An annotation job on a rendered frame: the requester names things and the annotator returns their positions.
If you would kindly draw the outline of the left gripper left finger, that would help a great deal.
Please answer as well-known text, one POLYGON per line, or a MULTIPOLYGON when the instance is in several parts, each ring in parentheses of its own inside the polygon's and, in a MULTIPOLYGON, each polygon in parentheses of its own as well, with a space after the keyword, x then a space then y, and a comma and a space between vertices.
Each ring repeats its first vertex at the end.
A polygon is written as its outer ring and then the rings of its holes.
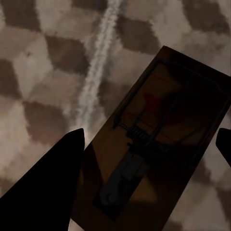
POLYGON ((65 134, 0 198, 0 231, 68 231, 85 148, 84 129, 65 134))

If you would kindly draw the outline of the mousetrap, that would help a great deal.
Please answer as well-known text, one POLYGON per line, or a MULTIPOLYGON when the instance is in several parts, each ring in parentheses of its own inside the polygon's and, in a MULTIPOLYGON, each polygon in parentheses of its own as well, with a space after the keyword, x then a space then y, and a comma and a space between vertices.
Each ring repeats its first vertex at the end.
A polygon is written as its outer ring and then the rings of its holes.
POLYGON ((163 45, 84 150, 70 218, 162 231, 230 105, 230 76, 163 45))

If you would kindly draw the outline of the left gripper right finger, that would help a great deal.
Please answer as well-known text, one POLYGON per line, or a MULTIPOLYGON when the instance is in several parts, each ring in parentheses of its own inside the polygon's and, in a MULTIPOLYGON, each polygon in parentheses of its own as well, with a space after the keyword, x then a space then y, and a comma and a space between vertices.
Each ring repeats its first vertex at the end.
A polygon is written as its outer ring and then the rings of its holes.
POLYGON ((218 131, 216 146, 222 153, 226 161, 231 167, 231 130, 220 128, 218 131))

